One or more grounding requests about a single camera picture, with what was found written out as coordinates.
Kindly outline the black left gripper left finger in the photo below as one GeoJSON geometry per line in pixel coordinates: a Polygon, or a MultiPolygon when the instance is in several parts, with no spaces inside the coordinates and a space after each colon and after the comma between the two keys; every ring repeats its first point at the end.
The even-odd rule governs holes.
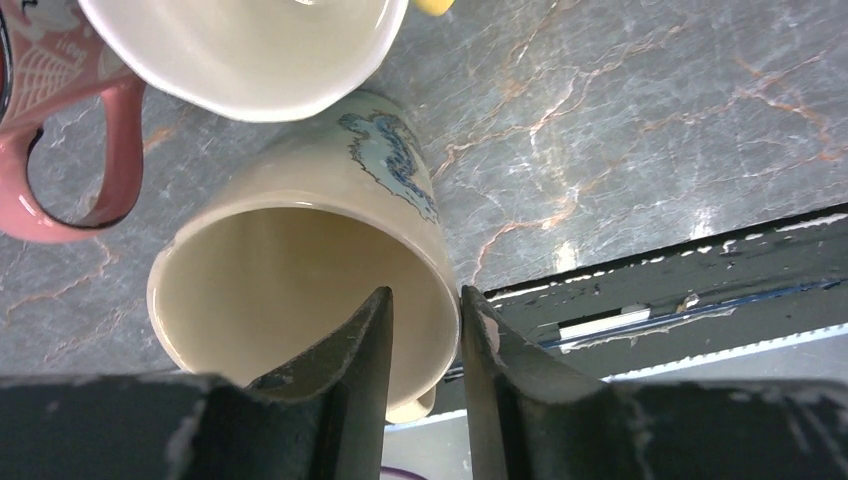
{"type": "Polygon", "coordinates": [[[216,374],[1,381],[5,479],[376,479],[393,297],[239,386],[216,374]]]}

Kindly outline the yellow mug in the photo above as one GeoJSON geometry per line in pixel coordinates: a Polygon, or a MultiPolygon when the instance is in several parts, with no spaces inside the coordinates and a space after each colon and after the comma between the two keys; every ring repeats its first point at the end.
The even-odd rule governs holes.
{"type": "Polygon", "coordinates": [[[455,3],[454,0],[413,0],[414,5],[423,13],[430,16],[441,16],[447,13],[455,3]]]}

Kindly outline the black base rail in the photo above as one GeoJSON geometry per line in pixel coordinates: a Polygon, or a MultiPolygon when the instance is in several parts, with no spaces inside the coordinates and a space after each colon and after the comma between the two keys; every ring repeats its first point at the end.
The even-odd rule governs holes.
{"type": "MultiPolygon", "coordinates": [[[[562,340],[737,308],[745,319],[798,315],[847,323],[847,208],[785,217],[491,290],[486,297],[518,332],[551,324],[562,340]]],[[[847,334],[647,378],[845,381],[847,334]]]]}

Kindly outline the light blue hexagonal mug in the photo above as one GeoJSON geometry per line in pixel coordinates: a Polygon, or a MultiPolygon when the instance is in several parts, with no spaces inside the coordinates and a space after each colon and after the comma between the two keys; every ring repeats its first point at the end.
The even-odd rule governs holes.
{"type": "Polygon", "coordinates": [[[360,87],[406,1],[88,0],[97,33],[148,85],[231,120],[298,121],[360,87]]]}

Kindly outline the aluminium slotted rail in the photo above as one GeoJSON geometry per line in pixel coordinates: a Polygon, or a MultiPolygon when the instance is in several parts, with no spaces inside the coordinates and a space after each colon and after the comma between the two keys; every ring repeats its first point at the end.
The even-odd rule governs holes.
{"type": "Polygon", "coordinates": [[[722,315],[686,315],[666,325],[562,340],[551,324],[522,333],[566,364],[605,382],[662,377],[723,364],[785,347],[847,334],[847,323],[798,315],[745,319],[737,308],[722,315]]]}

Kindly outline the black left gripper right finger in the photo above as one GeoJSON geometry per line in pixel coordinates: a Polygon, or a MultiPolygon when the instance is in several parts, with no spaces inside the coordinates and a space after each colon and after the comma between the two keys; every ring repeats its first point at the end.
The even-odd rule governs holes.
{"type": "Polygon", "coordinates": [[[605,382],[461,290],[477,479],[843,479],[847,389],[818,380],[605,382]]]}

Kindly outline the cream floral mug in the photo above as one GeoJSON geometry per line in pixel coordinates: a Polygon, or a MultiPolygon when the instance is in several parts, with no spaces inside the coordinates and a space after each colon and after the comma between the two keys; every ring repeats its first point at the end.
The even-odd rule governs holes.
{"type": "Polygon", "coordinates": [[[424,154],[410,115],[368,91],[295,123],[154,260],[146,304],[167,355],[246,385],[385,286],[394,324],[386,418],[429,415],[460,319],[424,154]]]}

